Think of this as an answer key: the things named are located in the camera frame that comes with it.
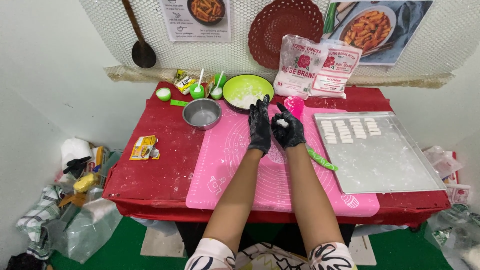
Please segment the food poster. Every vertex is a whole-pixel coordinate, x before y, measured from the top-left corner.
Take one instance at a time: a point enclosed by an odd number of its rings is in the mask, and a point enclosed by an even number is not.
[[[332,0],[323,38],[343,40],[362,49],[360,65],[393,66],[432,2]]]
[[[170,41],[231,41],[229,0],[158,1]]]

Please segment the red woven basket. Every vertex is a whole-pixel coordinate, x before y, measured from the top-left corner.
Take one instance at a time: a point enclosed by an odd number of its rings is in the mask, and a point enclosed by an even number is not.
[[[320,42],[324,21],[310,0],[275,0],[255,17],[248,33],[248,47],[261,66],[278,69],[282,37],[298,35]]]

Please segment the red table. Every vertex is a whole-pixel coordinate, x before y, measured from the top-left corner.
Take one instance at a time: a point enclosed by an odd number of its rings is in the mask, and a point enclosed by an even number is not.
[[[172,99],[191,101],[172,84],[160,82],[157,89],[168,87]],[[347,99],[309,98],[308,107],[347,111],[392,111],[389,100],[377,88],[347,87]],[[283,101],[275,96],[273,102]],[[146,101],[125,152],[110,170],[103,198],[114,201],[120,213],[151,220],[207,222],[211,210],[190,209],[185,198],[197,162],[204,131],[190,127],[182,118],[183,107],[162,102],[155,93]],[[159,160],[129,160],[140,136],[155,135]],[[339,223],[391,224],[416,226],[431,214],[450,207],[444,191],[377,194],[380,209],[372,217],[337,217]],[[252,211],[248,222],[296,222],[292,213]]]

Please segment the aluminum tray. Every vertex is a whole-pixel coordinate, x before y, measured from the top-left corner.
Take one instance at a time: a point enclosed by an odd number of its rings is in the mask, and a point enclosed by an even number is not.
[[[370,136],[364,118],[375,119],[382,132]],[[341,112],[314,114],[321,140],[342,191],[355,193],[390,193],[406,191],[445,190],[440,177],[422,154],[393,112]],[[367,139],[357,139],[350,118],[360,118]],[[327,144],[321,120],[331,120],[337,144]],[[344,120],[353,144],[342,144],[334,120]]]

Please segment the checkered cloth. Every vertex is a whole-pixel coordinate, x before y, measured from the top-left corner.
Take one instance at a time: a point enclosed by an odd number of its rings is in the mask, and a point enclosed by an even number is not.
[[[60,209],[57,205],[60,203],[62,193],[62,189],[58,186],[44,187],[40,201],[17,221],[17,230],[27,233],[31,241],[27,253],[38,259],[50,257],[47,232],[42,229],[42,225],[60,217]]]

